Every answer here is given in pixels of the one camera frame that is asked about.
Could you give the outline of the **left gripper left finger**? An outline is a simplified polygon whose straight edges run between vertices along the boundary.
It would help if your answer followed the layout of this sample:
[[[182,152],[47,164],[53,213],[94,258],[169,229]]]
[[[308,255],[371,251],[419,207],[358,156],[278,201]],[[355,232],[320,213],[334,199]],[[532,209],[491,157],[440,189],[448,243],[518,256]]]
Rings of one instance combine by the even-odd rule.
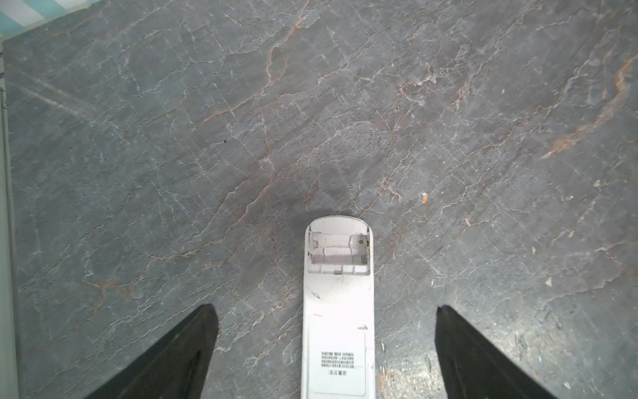
[[[89,398],[200,398],[219,333],[202,304]]]

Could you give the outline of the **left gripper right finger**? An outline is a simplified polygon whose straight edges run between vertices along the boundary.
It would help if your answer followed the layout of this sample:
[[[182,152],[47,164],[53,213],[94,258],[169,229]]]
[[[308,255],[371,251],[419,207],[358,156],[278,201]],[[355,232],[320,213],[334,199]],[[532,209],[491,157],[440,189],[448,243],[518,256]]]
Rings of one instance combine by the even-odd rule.
[[[438,307],[435,348],[449,398],[553,398],[448,305]]]

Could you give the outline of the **white remote control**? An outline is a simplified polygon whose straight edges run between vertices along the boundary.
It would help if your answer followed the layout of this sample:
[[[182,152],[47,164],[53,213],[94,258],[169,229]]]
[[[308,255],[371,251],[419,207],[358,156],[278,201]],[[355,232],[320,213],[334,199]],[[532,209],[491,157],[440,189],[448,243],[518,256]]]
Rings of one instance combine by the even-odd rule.
[[[332,215],[304,234],[303,398],[374,398],[375,279],[372,228]]]

